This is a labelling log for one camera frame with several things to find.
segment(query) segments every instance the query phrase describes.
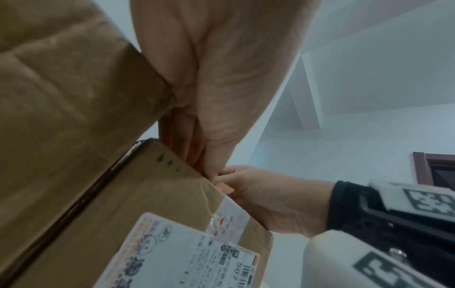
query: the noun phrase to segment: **cardboard edge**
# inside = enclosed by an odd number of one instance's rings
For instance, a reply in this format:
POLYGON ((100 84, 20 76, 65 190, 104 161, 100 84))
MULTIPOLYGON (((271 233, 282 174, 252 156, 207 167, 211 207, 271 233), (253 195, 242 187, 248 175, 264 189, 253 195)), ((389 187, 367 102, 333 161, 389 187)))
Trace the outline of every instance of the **cardboard edge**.
POLYGON ((52 241, 90 204, 103 187, 132 159, 146 142, 155 141, 147 139, 137 141, 111 168, 109 168, 93 186, 88 189, 60 218, 41 235, 27 250, 7 267, 0 275, 0 288, 8 286, 46 249, 52 241))

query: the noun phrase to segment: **hand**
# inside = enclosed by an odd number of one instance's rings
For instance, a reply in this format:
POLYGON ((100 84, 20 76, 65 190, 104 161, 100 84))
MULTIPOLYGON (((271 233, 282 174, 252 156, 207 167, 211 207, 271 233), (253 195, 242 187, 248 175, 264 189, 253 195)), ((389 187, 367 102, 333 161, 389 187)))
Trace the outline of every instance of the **hand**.
POLYGON ((229 196, 268 230, 307 237, 326 230, 334 183, 249 166, 226 167, 220 174, 214 184, 233 188, 229 196))
POLYGON ((177 100, 160 139, 218 174, 275 95, 319 2, 131 0, 142 53, 177 100))

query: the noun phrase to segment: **brown wooden door frame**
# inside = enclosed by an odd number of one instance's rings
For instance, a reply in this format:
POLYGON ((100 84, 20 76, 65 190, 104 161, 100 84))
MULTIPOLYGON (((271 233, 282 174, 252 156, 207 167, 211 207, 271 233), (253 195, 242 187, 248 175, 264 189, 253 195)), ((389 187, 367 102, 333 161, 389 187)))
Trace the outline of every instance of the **brown wooden door frame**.
POLYGON ((426 154, 424 152, 413 152, 414 165, 416 168, 417 183, 434 186, 433 175, 430 165, 455 166, 455 155, 449 154, 426 154))

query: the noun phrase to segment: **barcode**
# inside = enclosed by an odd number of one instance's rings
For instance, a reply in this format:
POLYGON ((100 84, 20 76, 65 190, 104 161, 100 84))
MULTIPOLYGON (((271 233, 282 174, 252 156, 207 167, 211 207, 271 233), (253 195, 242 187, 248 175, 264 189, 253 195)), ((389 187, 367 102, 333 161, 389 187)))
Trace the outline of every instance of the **barcode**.
POLYGON ((246 283, 248 282, 248 274, 250 273, 250 267, 243 265, 242 275, 240 275, 237 288, 245 288, 246 283))

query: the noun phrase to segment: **cardboard box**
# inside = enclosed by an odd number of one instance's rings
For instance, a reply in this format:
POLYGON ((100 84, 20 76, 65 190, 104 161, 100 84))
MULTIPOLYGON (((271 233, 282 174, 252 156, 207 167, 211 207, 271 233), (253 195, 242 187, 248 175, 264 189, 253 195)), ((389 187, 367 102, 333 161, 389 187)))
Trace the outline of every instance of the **cardboard box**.
MULTIPOLYGON (((142 213, 213 233, 231 207, 156 142, 118 164, 174 99, 89 1, 0 0, 0 86, 0 287, 93 287, 142 213)), ((243 228, 259 287, 272 235, 243 228)))

